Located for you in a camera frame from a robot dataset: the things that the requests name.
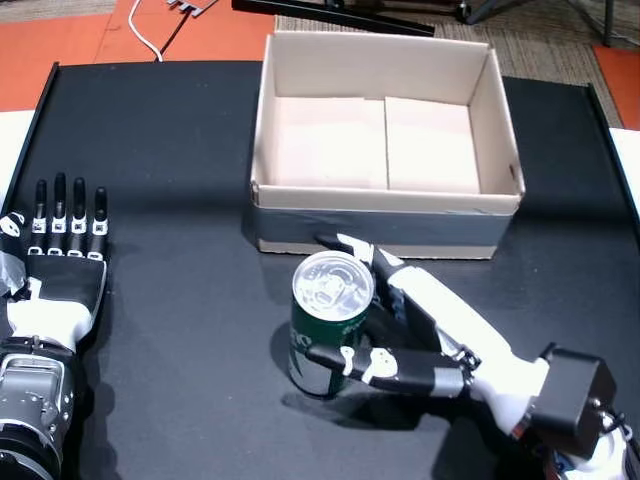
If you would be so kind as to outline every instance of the green can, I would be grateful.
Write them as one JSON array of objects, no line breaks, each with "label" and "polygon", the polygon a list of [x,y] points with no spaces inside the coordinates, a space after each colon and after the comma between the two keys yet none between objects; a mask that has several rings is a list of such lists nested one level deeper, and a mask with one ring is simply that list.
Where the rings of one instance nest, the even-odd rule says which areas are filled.
[{"label": "green can", "polygon": [[357,347],[373,298],[373,277],[353,256],[325,251],[307,257],[293,274],[289,375],[298,388],[333,396],[344,385],[339,372],[305,357],[314,343]]}]

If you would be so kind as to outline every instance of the robotic hand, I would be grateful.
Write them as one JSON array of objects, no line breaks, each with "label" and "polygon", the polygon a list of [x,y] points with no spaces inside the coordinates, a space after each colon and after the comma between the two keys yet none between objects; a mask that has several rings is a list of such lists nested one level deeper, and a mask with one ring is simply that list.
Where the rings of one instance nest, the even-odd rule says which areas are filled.
[{"label": "robotic hand", "polygon": [[489,406],[505,434],[519,439],[532,431],[553,452],[557,478],[636,478],[637,443],[613,412],[616,385],[604,360],[553,344],[533,362],[520,359],[478,312],[422,268],[348,235],[318,241],[367,265],[381,305],[425,343],[435,330],[439,352],[312,345],[310,360],[384,390],[468,393]]},{"label": "robotic hand", "polygon": [[0,294],[13,330],[0,343],[0,478],[61,478],[64,438],[84,392],[76,347],[93,328],[105,286],[105,189],[96,190],[89,223],[84,179],[76,179],[70,231],[68,223],[62,173],[51,219],[47,183],[37,183],[26,256],[24,218],[11,213],[0,220]]}]

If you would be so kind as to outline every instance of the can lid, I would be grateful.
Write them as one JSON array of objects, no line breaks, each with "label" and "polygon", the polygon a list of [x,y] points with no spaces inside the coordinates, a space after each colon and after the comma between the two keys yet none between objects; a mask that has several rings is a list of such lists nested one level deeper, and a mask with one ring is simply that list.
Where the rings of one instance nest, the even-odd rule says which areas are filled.
[{"label": "can lid", "polygon": [[324,251],[307,257],[293,274],[293,295],[310,315],[329,322],[356,317],[371,303],[371,272],[353,256]]}]

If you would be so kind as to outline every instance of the black tabletop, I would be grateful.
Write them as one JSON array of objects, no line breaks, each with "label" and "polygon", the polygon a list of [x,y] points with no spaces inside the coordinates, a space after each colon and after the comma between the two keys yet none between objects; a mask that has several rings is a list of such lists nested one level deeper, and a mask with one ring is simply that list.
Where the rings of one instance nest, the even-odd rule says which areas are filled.
[{"label": "black tabletop", "polygon": [[[108,290],[84,348],[94,401],[71,438],[72,470],[85,480],[505,471],[511,444],[478,427],[473,409],[364,387],[321,402],[287,379],[301,258],[259,253],[245,215],[259,72],[242,62],[58,72],[12,203],[24,208],[36,180],[59,170],[110,192]],[[505,82],[528,188],[522,208],[492,261],[416,263],[524,358],[550,341],[605,357],[616,405],[637,426],[638,252],[606,137],[587,89]]]}]

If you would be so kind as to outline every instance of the cardboard box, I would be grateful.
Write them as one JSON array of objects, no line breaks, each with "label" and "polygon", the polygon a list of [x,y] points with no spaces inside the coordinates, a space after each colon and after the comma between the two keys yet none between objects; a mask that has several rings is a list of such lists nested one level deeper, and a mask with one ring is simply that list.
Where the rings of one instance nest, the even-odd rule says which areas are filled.
[{"label": "cardboard box", "polygon": [[490,258],[524,195],[495,52],[369,33],[267,42],[251,171],[258,247],[340,231],[417,258]]}]

